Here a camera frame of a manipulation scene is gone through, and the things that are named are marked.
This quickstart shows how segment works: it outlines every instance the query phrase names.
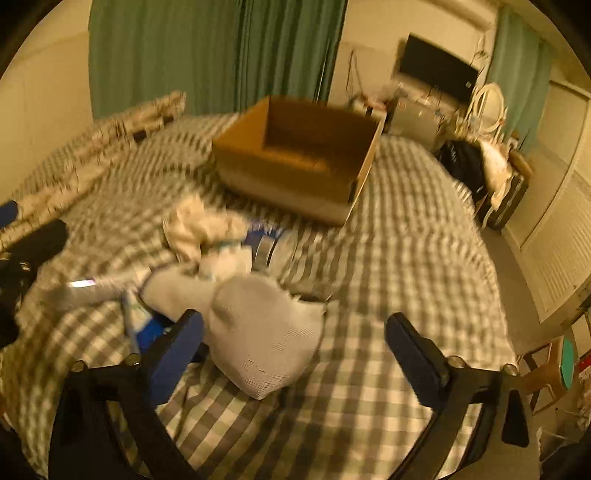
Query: green curtain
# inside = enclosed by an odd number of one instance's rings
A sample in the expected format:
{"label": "green curtain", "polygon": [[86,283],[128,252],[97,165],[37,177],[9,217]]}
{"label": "green curtain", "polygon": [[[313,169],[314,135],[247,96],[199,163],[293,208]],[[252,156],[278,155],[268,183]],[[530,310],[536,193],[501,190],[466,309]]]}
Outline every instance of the green curtain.
{"label": "green curtain", "polygon": [[326,100],[346,0],[94,0],[95,118],[187,92],[187,113],[241,111],[268,94]]}
{"label": "green curtain", "polygon": [[188,113],[232,112],[239,0],[94,0],[89,80],[95,118],[187,92]]}
{"label": "green curtain", "polygon": [[327,100],[346,0],[245,0],[238,109],[265,95]]}
{"label": "green curtain", "polygon": [[505,97],[508,137],[519,133],[522,153],[535,144],[550,82],[553,51],[511,7],[499,12],[495,49],[487,82],[498,83]]}

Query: white wall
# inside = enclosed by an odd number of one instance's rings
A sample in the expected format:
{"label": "white wall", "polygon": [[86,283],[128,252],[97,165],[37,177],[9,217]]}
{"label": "white wall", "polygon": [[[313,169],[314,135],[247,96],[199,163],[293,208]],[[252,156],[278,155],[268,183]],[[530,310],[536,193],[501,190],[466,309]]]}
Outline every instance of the white wall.
{"label": "white wall", "polygon": [[[467,63],[472,61],[478,40],[484,34],[485,50],[491,55],[496,33],[496,8],[478,0],[467,0],[470,2],[484,5],[494,19],[486,32],[427,0],[349,0],[329,102],[342,105],[348,101],[345,86],[349,55],[353,49],[358,58],[363,90],[369,95],[393,91],[394,85],[398,84],[392,73],[401,53],[401,42],[405,42],[410,33]],[[489,62],[490,58],[484,64],[474,64],[478,69],[485,66],[479,79],[481,84],[486,78]],[[411,89],[418,87],[408,79],[404,82]]]}
{"label": "white wall", "polygon": [[63,0],[0,78],[0,203],[52,150],[92,124],[88,17],[92,0]]}

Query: cardboard box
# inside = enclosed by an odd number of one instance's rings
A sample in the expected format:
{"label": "cardboard box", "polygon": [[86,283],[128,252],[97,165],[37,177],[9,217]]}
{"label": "cardboard box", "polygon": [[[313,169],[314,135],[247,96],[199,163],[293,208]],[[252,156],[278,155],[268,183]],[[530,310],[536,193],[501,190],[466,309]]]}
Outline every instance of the cardboard box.
{"label": "cardboard box", "polygon": [[267,97],[213,141],[232,190],[334,225],[353,209],[381,129],[358,113]]}

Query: bed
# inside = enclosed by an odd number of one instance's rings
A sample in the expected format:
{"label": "bed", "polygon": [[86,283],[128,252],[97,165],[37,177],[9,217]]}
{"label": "bed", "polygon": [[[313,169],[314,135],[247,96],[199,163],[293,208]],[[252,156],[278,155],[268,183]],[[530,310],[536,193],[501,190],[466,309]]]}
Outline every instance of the bed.
{"label": "bed", "polygon": [[[393,473],[430,417],[384,342],[384,321],[402,311],[446,355],[498,369],[514,362],[494,266],[473,223],[467,189],[421,146],[383,136],[358,204],[328,228],[226,190],[211,140],[235,115],[181,116],[125,140],[84,194],[64,206],[65,249],[40,270],[18,315],[20,338],[2,353],[9,419],[32,466],[47,476],[61,383],[72,363],[117,364],[129,353],[121,305],[65,315],[44,289],[134,265],[175,261],[162,218],[189,193],[297,232],[285,282],[333,291],[312,362],[292,386],[262,401],[239,391],[207,359],[188,367],[158,415],[182,454],[208,479],[383,479]],[[58,186],[73,163],[94,161],[88,145],[109,121],[56,151],[16,198]],[[115,142],[121,139],[117,135]],[[77,152],[92,152],[80,156]],[[145,471],[116,405],[112,415],[129,461]],[[474,425],[471,409],[441,475],[458,464]]]}

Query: cable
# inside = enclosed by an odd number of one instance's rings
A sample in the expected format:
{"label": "cable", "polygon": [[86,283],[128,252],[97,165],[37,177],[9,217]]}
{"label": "cable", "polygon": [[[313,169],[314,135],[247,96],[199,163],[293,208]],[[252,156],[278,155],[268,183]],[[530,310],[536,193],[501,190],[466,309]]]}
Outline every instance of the cable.
{"label": "cable", "polygon": [[357,77],[357,84],[359,86],[358,92],[363,95],[363,85],[361,84],[361,75],[359,74],[359,65],[357,62],[357,51],[353,49],[349,54],[349,71],[347,72],[347,84],[345,85],[345,92],[349,95],[349,100],[352,100],[356,96],[353,92],[353,82],[351,81],[353,61],[355,61],[355,76]]}

